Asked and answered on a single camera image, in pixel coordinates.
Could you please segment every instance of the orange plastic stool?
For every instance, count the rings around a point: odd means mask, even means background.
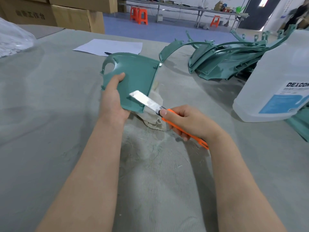
[[[148,25],[148,15],[146,9],[139,9],[138,10],[138,18],[137,18],[138,24],[141,24],[141,22],[144,22],[146,25]]]
[[[138,11],[139,11],[138,7],[132,7],[131,6],[130,20],[133,19],[133,20],[137,21],[137,19],[138,19]]]
[[[220,16],[219,15],[215,15],[212,22],[211,22],[211,26],[215,25],[216,27],[219,26],[220,23]]]

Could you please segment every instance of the orange knife handle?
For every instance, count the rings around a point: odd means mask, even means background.
[[[202,147],[204,147],[204,148],[206,148],[207,150],[209,150],[209,147],[208,147],[207,143],[206,143],[203,139],[198,138],[198,137],[196,137],[196,136],[193,136],[193,135],[187,133],[187,132],[184,131],[182,128],[180,128],[179,126],[175,125],[174,123],[168,121],[167,119],[164,119],[163,117],[162,117],[162,120],[165,121],[166,123],[172,125],[172,126],[175,127],[176,129],[180,130],[181,132],[187,134],[188,136],[190,136],[191,138],[193,138],[194,140],[196,140],[196,141],[198,142],[198,144],[200,144]]]

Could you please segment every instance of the dark door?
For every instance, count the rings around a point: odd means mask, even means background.
[[[273,13],[280,0],[268,0],[264,7],[259,6],[262,0],[251,0],[246,9],[249,17],[244,19],[240,28],[260,30],[267,22],[269,16]]]

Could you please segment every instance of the person's left hand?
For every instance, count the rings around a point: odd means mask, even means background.
[[[125,73],[114,75],[106,89],[102,91],[99,119],[108,123],[120,123],[124,125],[130,111],[120,105],[120,96],[117,90],[118,83],[123,80]]]

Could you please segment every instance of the utility knife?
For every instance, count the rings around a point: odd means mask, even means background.
[[[159,104],[157,104],[155,101],[153,101],[152,99],[150,99],[149,97],[147,97],[145,94],[143,94],[142,92],[136,90],[132,93],[130,93],[130,96],[135,98],[137,101],[139,101],[140,103],[144,104],[145,106],[149,107],[151,110],[153,110],[157,115],[161,116],[160,115],[160,110],[161,109],[166,109],[165,107],[163,106],[160,106]],[[187,133],[186,131],[184,131],[182,128],[180,128],[179,126],[175,125],[174,123],[164,119],[162,117],[162,120],[167,122],[168,124],[172,125],[173,127],[177,128],[178,130],[180,130],[181,132],[189,135],[191,138],[193,138],[194,140],[196,140],[198,142],[198,144],[200,144],[202,147],[206,148],[207,150],[209,149],[207,143],[199,138],[199,137],[196,137],[196,136],[193,136],[189,133]]]

